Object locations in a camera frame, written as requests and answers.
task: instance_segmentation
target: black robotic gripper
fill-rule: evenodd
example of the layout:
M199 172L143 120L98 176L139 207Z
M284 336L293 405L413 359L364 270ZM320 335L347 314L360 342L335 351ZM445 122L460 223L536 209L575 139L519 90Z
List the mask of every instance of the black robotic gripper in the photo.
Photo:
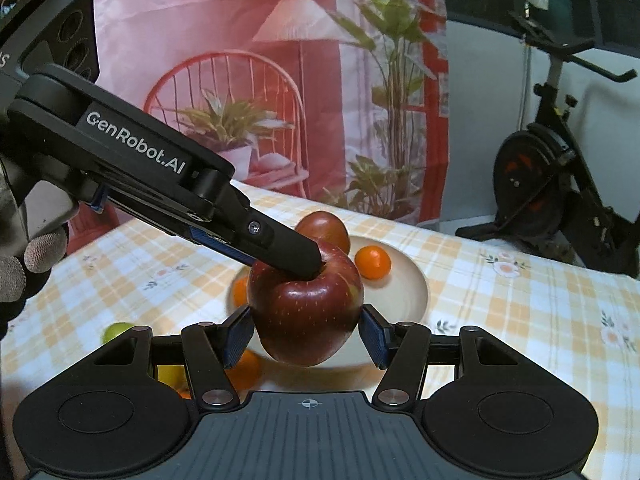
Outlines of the black robotic gripper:
M251 392L224 369L254 334L247 306L180 335L131 328L35 390L14 416L33 480L578 479L598 434L585 397L485 330L432 335L365 304L386 373L363 392ZM191 399L154 377L184 365ZM428 365L454 380L420 399Z

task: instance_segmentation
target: yellow and white plaid tablecloth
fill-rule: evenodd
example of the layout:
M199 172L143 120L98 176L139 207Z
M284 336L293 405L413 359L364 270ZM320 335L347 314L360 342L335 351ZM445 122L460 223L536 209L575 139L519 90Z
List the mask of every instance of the yellow and white plaid tablecloth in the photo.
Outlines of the yellow and white plaid tablecloth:
M255 208L285 224L326 208L235 184ZM639 282L334 212L351 234L395 246L422 269L431 292L423 323L434 333L481 326L593 403L600 433L584 469L588 478L640 479ZM30 391L98 348L112 322L147 324L156 335L178 333L201 320L221 322L239 268L137 220L65 259L2 342L5 423ZM424 395L451 377L449 368L430 370ZM366 384L369 393L374 388Z

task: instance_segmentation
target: camera lens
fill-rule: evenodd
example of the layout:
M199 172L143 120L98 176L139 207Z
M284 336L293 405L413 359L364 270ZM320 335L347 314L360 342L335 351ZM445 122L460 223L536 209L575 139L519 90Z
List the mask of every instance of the camera lens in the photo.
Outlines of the camera lens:
M82 23L82 12L75 10L66 17L66 20L62 23L60 31L58 32L58 39L65 43L69 41L76 32L80 29Z
M76 44L66 55L65 66L69 70L75 70L84 61L86 52L86 45L83 42Z

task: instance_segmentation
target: white flower pot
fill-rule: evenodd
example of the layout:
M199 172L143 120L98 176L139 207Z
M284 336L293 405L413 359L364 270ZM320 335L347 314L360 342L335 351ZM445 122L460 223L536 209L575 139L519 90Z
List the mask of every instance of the white flower pot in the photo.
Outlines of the white flower pot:
M234 179L242 182L249 176L249 164L251 163L252 150L253 148L251 146L243 146L242 148L234 148L232 150L218 152L218 155L226 158L226 160L234 165L234 168L236 168Z

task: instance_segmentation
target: stationary bike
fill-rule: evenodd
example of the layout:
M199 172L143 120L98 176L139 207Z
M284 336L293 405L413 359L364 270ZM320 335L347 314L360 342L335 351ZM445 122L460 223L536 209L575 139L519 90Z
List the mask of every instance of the stationary bike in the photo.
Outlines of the stationary bike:
M635 70L615 75L575 54L594 46L593 40L558 43L532 19L510 12L527 44L549 54L546 82L534 86L540 97L535 122L511 134L494 163L494 193L498 212L493 222L463 227L456 235L484 241L514 237L538 248L560 231L589 269L635 278L640 272L640 214L634 223L602 204L580 147L567 120L578 101L567 95L564 111L556 107L558 83L565 62L576 63L616 83L638 76ZM577 189L572 189L572 177Z

